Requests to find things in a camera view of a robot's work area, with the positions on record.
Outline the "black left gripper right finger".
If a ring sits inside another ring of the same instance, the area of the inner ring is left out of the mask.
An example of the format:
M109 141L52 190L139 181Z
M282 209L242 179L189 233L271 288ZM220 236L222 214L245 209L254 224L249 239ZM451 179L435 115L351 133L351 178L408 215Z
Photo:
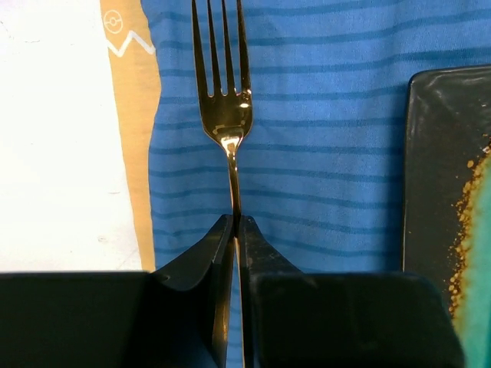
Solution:
M305 273L239 226L247 367L462 367L439 291L406 272Z

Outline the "black and teal square plate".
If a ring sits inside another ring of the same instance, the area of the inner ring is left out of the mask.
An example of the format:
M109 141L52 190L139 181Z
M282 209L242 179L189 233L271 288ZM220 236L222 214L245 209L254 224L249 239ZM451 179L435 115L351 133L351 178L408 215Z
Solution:
M403 268L440 292L468 367L490 365L490 68L410 79Z

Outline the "gold fork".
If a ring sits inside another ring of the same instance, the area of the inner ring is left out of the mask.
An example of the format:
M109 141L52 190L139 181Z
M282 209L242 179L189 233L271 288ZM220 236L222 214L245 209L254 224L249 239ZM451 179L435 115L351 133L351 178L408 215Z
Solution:
M207 2L209 48L213 73L213 93L208 93L203 46L200 37L199 17L196 1L191 1L193 53L196 72L196 86L199 98L199 111L205 134L216 142L225 152L229 172L229 188L232 205L231 235L225 243L224 262L220 275L219 296L216 316L213 322L212 347L218 359L217 365L226 365L226 353L229 334L230 298L232 289L233 259L239 257L239 222L242 215L239 191L239 172L237 152L243 139L252 129L252 90L249 70L249 53L246 40L246 25L242 3L237 1L237 21L239 36L239 69L241 88L236 89L232 52L229 41L229 29L226 15L226 3L222 2L222 24L226 60L227 92L222 91L216 38L213 26L211 2Z

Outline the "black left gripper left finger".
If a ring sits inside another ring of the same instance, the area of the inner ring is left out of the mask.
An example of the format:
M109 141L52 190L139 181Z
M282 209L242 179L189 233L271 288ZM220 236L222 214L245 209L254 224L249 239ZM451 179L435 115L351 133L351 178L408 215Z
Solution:
M154 271L1 276L3 367L223 367L232 219Z

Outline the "blue Pikachu placemat cloth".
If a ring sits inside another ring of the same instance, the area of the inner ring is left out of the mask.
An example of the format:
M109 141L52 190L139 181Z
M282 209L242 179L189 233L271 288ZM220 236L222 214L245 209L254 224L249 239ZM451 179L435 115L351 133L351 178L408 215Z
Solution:
M143 266L229 205L196 107L188 1L104 1ZM404 94L418 71L490 59L488 1L246 1L252 132L243 208L309 271L396 265Z

